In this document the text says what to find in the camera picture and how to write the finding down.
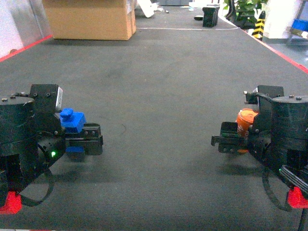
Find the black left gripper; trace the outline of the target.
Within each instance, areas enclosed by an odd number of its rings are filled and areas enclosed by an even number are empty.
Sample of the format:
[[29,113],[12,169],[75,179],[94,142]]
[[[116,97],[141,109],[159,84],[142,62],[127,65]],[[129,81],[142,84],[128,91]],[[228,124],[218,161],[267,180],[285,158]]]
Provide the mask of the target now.
[[[59,112],[55,111],[58,87],[57,84],[33,84],[29,94],[34,100],[38,154],[44,167],[51,167],[65,151],[74,162],[84,162],[86,156],[103,153],[103,136],[99,124],[85,123],[80,132],[65,133]],[[66,148],[65,137],[70,139]]]

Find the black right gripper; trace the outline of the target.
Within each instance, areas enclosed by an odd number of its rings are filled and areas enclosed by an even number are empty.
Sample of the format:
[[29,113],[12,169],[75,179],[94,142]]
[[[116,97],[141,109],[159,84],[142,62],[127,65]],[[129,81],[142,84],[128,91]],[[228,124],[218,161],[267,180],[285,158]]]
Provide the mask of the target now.
[[[258,88],[258,93],[272,99],[284,95],[281,86],[259,85],[256,88]],[[224,154],[243,154],[249,150],[255,159],[265,165],[268,161],[271,143],[271,103],[258,96],[258,104],[254,104],[253,110],[258,112],[258,115],[249,129],[244,129],[237,122],[222,122],[220,136],[212,136],[211,145],[218,144],[218,151]],[[248,148],[244,140],[247,137]]]

